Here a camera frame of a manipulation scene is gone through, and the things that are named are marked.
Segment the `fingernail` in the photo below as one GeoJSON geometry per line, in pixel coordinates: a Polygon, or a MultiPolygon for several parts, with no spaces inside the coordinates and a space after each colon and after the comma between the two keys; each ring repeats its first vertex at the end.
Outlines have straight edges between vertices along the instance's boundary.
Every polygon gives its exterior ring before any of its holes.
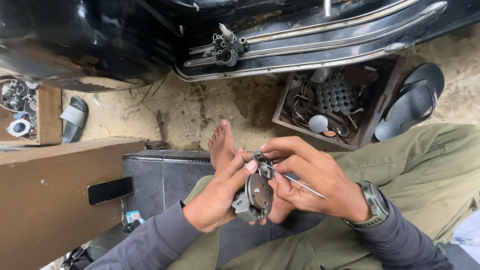
{"type": "Polygon", "coordinates": [[[257,165],[257,162],[254,160],[251,160],[250,162],[247,163],[247,166],[246,166],[247,170],[254,172],[256,165],[257,165]]]}

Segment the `phone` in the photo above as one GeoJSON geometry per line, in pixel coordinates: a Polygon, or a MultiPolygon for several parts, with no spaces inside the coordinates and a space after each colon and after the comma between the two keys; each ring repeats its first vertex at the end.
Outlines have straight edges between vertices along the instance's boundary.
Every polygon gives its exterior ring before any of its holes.
{"type": "Polygon", "coordinates": [[[95,205],[133,193],[133,176],[89,185],[88,204],[95,205]]]}

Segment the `wristwatch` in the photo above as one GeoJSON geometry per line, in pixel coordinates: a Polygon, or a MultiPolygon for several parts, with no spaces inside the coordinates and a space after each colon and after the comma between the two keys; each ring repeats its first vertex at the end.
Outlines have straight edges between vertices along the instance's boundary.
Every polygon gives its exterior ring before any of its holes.
{"type": "Polygon", "coordinates": [[[357,184],[362,188],[363,196],[365,197],[368,206],[372,210],[373,217],[365,222],[351,222],[344,219],[342,220],[352,227],[359,228],[370,228],[382,223],[388,216],[388,208],[385,204],[384,198],[378,191],[378,188],[368,181],[357,182],[357,184]]]}

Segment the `slide sandal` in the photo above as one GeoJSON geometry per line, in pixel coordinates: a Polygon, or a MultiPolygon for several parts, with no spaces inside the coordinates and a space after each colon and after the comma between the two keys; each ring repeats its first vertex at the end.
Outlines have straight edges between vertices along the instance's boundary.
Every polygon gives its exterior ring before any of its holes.
{"type": "Polygon", "coordinates": [[[80,140],[87,115],[88,107],[85,101],[78,96],[73,96],[70,99],[70,104],[60,116],[60,118],[67,120],[61,138],[64,144],[75,143],[80,140]]]}
{"type": "Polygon", "coordinates": [[[444,75],[437,65],[418,66],[403,83],[385,119],[378,123],[375,137],[385,141],[430,118],[444,86],[444,75]]]}

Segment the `hand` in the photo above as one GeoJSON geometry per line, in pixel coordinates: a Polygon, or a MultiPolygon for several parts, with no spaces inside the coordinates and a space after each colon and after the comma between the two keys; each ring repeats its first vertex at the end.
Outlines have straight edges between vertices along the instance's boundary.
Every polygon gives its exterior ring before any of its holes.
{"type": "Polygon", "coordinates": [[[317,151],[299,137],[271,139],[261,147],[269,159],[280,159],[274,165],[278,181],[276,195],[297,209],[336,216],[352,222],[372,218],[361,187],[345,176],[342,169],[328,154],[317,151]],[[328,200],[308,191],[295,188],[280,173],[294,172],[308,187],[328,200]]]}
{"type": "Polygon", "coordinates": [[[205,189],[183,208],[186,219],[197,230],[209,233],[236,217],[233,197],[258,168],[252,154],[238,154],[205,189]]]}

